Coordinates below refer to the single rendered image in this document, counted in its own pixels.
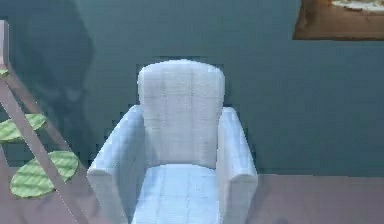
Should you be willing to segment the green leafed house plant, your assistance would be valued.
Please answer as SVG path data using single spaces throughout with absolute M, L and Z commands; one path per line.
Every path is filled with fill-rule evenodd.
M 61 133 L 16 75 L 9 62 L 9 23 L 0 19 L 0 106 L 8 119 L 0 122 L 0 180 L 3 194 L 15 206 L 19 199 L 38 199 L 56 193 L 73 224 L 95 224 L 74 191 L 85 190 L 85 169 Z M 23 141 L 34 157 L 9 175 L 3 146 Z

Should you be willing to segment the brown framed wall picture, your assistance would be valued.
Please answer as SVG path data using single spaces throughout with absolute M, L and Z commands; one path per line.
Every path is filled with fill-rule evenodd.
M 301 0 L 292 39 L 384 41 L 384 0 Z

